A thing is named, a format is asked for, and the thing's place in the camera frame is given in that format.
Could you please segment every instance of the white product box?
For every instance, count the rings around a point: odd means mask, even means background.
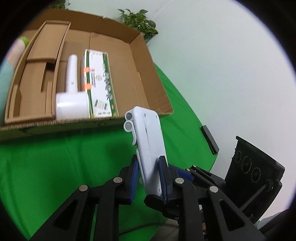
[[[81,60],[81,89],[88,95],[90,118],[117,116],[107,53],[85,50]]]

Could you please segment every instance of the white wall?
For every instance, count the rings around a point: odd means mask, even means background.
[[[146,9],[159,34],[149,42],[220,152],[212,172],[225,177],[235,136],[251,142],[286,171],[264,216],[287,207],[295,189],[295,75],[269,30],[233,0],[70,0],[69,9],[117,18],[117,8]]]
[[[112,19],[119,17],[119,9],[130,9],[138,12],[141,9],[148,11],[146,16],[151,18],[156,11],[170,0],[69,0],[71,10],[92,13]]]

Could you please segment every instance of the cardboard divider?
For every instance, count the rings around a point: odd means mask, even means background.
[[[70,22],[45,21],[32,38],[13,76],[6,124],[54,119],[57,72],[69,27]]]
[[[9,110],[9,117],[13,118],[14,116],[20,115],[20,100],[22,94],[20,92],[18,85],[13,85],[12,94],[11,94],[11,103],[10,103],[10,110]]]
[[[67,68],[67,62],[66,61],[60,61],[59,62],[59,69],[58,69],[58,72],[57,72],[56,93],[65,92],[66,68]],[[80,91],[80,78],[78,78],[78,80],[79,80],[78,91]]]
[[[64,21],[47,21],[32,46],[27,63],[43,61],[54,64],[68,24]]]

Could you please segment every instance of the orange sticker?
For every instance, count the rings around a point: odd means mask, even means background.
[[[88,72],[89,72],[89,67],[85,67],[85,68],[81,71],[82,74],[84,74],[84,73],[88,73]]]
[[[84,84],[82,86],[82,89],[83,89],[83,91],[85,91],[85,90],[91,90],[91,84],[90,83]]]

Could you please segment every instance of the metal screw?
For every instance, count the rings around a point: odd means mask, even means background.
[[[211,192],[215,192],[216,193],[216,192],[218,192],[218,190],[219,189],[216,186],[210,186],[210,191]]]
[[[81,192],[84,192],[84,191],[86,191],[87,189],[88,189],[87,185],[81,185],[81,186],[79,187],[79,191],[81,191]]]
[[[178,184],[182,184],[184,182],[184,179],[178,177],[178,178],[175,179],[175,182],[178,183]]]
[[[116,177],[113,179],[113,182],[115,183],[121,183],[122,182],[122,178],[121,177]]]

